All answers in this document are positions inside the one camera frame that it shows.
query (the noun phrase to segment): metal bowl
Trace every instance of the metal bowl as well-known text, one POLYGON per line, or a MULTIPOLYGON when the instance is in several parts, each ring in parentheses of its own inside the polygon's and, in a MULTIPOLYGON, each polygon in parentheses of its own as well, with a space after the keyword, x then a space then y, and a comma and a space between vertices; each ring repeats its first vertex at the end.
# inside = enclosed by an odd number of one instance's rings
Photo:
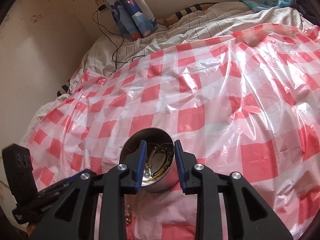
POLYGON ((147 162, 141 187, 148 192, 162 192, 177 184, 179 177, 173 154, 174 141, 170 134, 159 128, 146 128, 136 132, 124 144, 118 164, 137 151, 141 140, 147 142, 147 162))

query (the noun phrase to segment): plastic tablecloth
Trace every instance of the plastic tablecloth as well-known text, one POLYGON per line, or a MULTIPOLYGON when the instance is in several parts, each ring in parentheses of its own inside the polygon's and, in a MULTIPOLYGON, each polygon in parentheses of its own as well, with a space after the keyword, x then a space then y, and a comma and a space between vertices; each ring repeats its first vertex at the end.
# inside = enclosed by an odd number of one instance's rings
MULTIPOLYGON (((26 145, 38 188, 107 172, 129 136, 159 127, 215 172, 242 173, 297 239, 320 206, 319 31, 263 24, 155 52, 108 78, 85 72, 26 145)), ((196 196, 179 184, 129 201, 128 239, 194 239, 196 196)), ((99 211, 96 221, 97 232, 99 211)))

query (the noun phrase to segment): metal cup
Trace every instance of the metal cup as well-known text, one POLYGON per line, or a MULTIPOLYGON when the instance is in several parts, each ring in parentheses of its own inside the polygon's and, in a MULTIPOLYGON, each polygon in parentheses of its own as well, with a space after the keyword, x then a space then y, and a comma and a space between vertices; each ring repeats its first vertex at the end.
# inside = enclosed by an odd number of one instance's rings
MULTIPOLYGON (((173 149, 174 141, 171 138, 170 134, 168 134, 167 132, 159 128, 146 128, 136 132, 126 141, 126 143, 124 144, 121 150, 118 164, 123 163, 125 157, 128 154, 135 152, 139 148, 139 144, 141 140, 145 140, 147 142, 147 145, 149 146, 158 145, 157 147, 160 148, 163 146, 165 147, 166 145, 172 145, 172 149, 173 149)), ((177 165, 175 162, 173 152, 170 152, 170 155, 171 154, 172 154, 172 157, 170 157, 171 158, 170 160, 172 161, 167 162, 169 163, 169 165, 166 165, 163 163, 165 159, 161 154, 157 154, 157 153, 154 154, 153 152, 152 155, 149 156, 152 159, 148 160, 148 163, 146 163, 144 177, 141 185, 141 187, 144 190, 148 192, 162 192, 172 188, 174 185, 177 184, 179 180, 177 165), (165 167, 165 169, 160 176, 149 179, 150 181, 146 180, 148 175, 150 175, 150 169, 158 171, 160 169, 163 169, 163 167, 165 167)))

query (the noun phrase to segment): round metal bolt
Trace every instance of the round metal bolt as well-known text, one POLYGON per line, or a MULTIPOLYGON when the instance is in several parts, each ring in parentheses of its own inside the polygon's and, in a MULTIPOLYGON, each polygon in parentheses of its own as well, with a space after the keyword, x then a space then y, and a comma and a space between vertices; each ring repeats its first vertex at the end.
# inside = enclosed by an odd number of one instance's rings
POLYGON ((241 178, 241 174, 239 172, 233 172, 231 174, 231 176, 234 178, 234 179, 240 179, 241 178))
POLYGON ((124 171, 124 170, 127 169, 127 165, 125 165, 125 164, 119 164, 117 168, 118 168, 118 170, 120 170, 120 171, 124 171))
POLYGON ((197 164, 195 164, 195 169, 197 171, 202 171, 204 169, 204 166, 201 163, 197 163, 197 164))
POLYGON ((87 173, 87 172, 82 173, 82 174, 80 175, 80 178, 81 178, 81 179, 89 179, 89 178, 90 178, 90 174, 87 173))

